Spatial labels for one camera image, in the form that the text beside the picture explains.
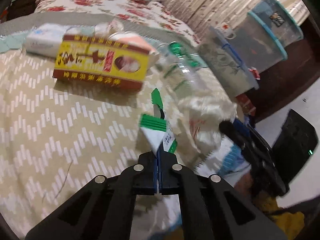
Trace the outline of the person's right hand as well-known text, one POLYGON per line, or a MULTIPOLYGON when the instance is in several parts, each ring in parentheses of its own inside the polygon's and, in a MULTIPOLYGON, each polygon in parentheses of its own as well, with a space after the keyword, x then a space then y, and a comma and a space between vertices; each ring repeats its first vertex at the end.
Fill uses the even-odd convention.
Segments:
POLYGON ((254 205, 257 205, 261 201, 260 193, 254 188, 254 179, 251 172, 244 174, 234 185, 234 189, 249 199, 254 205))

